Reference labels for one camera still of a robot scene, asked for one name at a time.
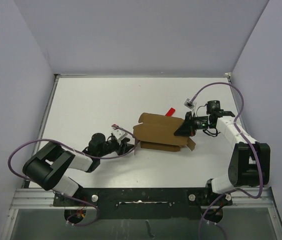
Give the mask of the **brown cardboard box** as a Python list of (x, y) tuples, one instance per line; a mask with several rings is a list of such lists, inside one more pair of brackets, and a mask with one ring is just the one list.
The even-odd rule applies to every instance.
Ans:
[(144, 112), (133, 127), (133, 134), (142, 149), (179, 152), (187, 147), (193, 151), (196, 143), (190, 137), (174, 135), (183, 122), (179, 117)]

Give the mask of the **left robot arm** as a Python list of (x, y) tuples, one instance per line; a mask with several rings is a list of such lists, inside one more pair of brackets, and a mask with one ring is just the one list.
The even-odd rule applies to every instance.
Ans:
[(44, 190), (64, 193), (65, 200), (75, 206), (82, 201), (81, 186), (65, 175), (66, 170), (91, 173), (100, 165), (101, 159), (111, 159), (107, 155), (117, 153), (116, 157), (119, 158), (134, 151), (136, 146), (129, 144), (129, 141), (121, 130), (118, 133), (113, 131), (109, 138), (102, 133), (95, 133), (83, 151), (76, 151), (50, 139), (24, 164), (22, 172)]

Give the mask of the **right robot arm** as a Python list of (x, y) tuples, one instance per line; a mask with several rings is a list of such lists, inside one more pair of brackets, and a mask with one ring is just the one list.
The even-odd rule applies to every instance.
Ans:
[(215, 129), (233, 149), (228, 172), (211, 180), (211, 187), (203, 191), (204, 201), (212, 205), (220, 200), (222, 193), (244, 186), (267, 185), (270, 180), (270, 146), (251, 137), (235, 122), (235, 115), (231, 111), (221, 109), (220, 101), (208, 101), (206, 114), (195, 116), (187, 112), (183, 123), (174, 132), (175, 136), (193, 137), (197, 130), (207, 132)]

